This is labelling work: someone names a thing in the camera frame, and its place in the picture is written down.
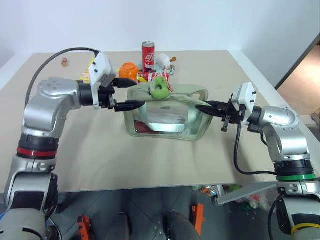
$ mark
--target red soda can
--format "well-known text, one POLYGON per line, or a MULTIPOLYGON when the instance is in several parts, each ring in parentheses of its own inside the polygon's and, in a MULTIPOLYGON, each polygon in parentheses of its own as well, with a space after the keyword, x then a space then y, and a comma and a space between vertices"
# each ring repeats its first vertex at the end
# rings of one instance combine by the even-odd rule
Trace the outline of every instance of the red soda can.
POLYGON ((155 43, 144 41, 142 43, 142 71, 153 73, 155 69, 155 43))

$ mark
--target yellow ring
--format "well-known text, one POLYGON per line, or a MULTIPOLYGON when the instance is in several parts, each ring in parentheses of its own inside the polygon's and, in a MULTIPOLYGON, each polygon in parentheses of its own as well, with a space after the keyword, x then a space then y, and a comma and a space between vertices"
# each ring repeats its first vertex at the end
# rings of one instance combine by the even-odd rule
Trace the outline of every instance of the yellow ring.
POLYGON ((315 224, 315 223, 300 223, 300 224, 294 226, 294 228, 292 228, 292 230, 291 230, 292 238, 294 237, 295 231, 298 229, 301 229, 301 228, 318 228, 318 229, 320 229, 320 225, 315 224))

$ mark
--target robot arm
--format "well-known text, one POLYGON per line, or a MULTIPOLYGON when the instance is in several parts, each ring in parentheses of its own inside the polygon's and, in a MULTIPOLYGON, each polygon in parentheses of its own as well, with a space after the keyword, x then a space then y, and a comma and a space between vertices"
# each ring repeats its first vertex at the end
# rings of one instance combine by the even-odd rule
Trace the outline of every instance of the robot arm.
POLYGON ((211 107, 197 108, 222 118, 223 132, 229 124, 239 126, 248 122, 248 131, 265 135, 275 172, 241 170, 241 173, 276 175, 280 193, 276 213, 281 231, 293 239, 319 239, 320 183, 310 161, 307 140, 298 126, 299 116, 288 107, 254 106, 255 100, 252 84, 245 83, 236 88, 228 103, 208 101, 211 107))
POLYGON ((58 176, 53 170, 69 111, 94 106, 122 112, 144 104, 117 103, 113 99, 114 87, 127 88, 136 83, 115 78, 115 71, 103 53, 96 56, 89 72, 90 84, 57 77, 42 81, 37 94, 27 104, 21 138, 5 187, 7 211, 0 216, 0 240, 45 239, 45 220, 54 212, 58 201, 58 176))

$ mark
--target table surface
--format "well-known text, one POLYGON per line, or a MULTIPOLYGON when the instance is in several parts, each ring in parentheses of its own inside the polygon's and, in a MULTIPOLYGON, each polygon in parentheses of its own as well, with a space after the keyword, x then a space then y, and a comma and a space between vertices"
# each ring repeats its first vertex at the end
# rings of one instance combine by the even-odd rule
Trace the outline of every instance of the table surface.
MULTIPOLYGON (((209 100, 227 102, 235 87, 249 82, 249 77, 228 51, 171 51, 176 57, 176 73, 172 83, 196 84, 209 91, 209 100)), ((24 100, 28 84, 38 67, 52 54, 34 54, 0 91, 0 192, 4 191, 21 135, 24 100)), ((116 67, 137 62, 140 52, 109 52, 116 67)), ((76 52, 52 61, 38 76, 36 85, 49 77, 78 80, 92 55, 76 52)), ((114 98, 126 100, 127 90, 116 89, 114 98)), ((258 93, 257 106, 268 105, 258 93)), ((213 118, 210 127, 198 141, 130 136, 124 115, 113 110, 82 107, 68 114, 59 142, 57 165, 60 192, 181 185, 229 184, 274 181, 272 175, 246 176, 233 164, 236 126, 221 132, 220 118, 213 118)), ((238 162, 245 171, 273 171, 268 150, 260 135, 241 132, 238 162)))

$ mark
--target orange bracket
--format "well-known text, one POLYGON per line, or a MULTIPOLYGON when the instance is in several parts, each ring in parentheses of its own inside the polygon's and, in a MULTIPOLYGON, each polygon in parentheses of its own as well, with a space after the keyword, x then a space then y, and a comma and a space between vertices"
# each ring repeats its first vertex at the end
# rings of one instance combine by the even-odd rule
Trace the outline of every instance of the orange bracket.
POLYGON ((78 223, 78 235, 80 235, 81 240, 91 240, 90 236, 90 227, 91 227, 91 222, 90 218, 85 215, 81 215, 77 219, 78 223))
POLYGON ((203 204, 197 203, 192 207, 193 226, 200 236, 202 231, 202 223, 205 221, 204 212, 205 207, 203 204))

